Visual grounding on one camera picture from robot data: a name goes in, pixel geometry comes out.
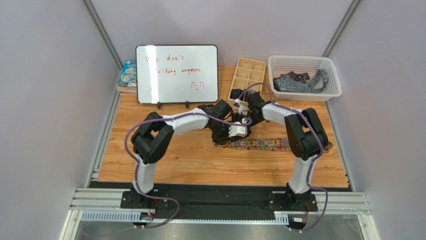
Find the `colourful patterned tie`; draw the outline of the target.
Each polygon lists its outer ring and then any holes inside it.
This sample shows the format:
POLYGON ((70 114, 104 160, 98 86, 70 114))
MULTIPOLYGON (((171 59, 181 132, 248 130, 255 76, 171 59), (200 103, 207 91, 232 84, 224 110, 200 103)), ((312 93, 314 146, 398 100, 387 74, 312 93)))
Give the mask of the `colourful patterned tie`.
POLYGON ((232 150, 248 150, 248 151, 271 151, 271 152, 290 152, 291 148, 287 138, 254 138, 240 139, 234 142, 226 142, 223 145, 218 143, 216 147, 232 150))

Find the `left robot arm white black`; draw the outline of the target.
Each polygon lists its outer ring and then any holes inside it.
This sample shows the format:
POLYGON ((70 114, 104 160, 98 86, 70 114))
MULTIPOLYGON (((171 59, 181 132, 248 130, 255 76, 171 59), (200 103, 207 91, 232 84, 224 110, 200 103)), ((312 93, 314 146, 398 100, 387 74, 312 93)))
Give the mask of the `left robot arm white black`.
POLYGON ((154 188, 157 162, 164 157, 173 137, 204 128, 227 137, 229 125, 225 124, 225 119, 232 112, 232 107, 224 100, 170 116, 151 112, 130 140, 136 159, 132 191, 146 197, 154 188))

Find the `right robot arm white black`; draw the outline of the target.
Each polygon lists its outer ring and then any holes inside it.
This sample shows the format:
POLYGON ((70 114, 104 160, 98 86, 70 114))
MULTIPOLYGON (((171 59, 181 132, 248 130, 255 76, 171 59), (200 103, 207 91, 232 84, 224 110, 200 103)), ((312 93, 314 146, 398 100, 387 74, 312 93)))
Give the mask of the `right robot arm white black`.
POLYGON ((297 110, 274 101, 264 101, 259 92, 246 95, 244 101, 248 108, 243 108, 239 98, 234 100, 234 106, 250 118, 253 125, 270 121, 285 126, 288 144, 295 156, 286 199, 292 203, 308 200, 316 161, 329 143, 317 112, 313 108, 297 110))

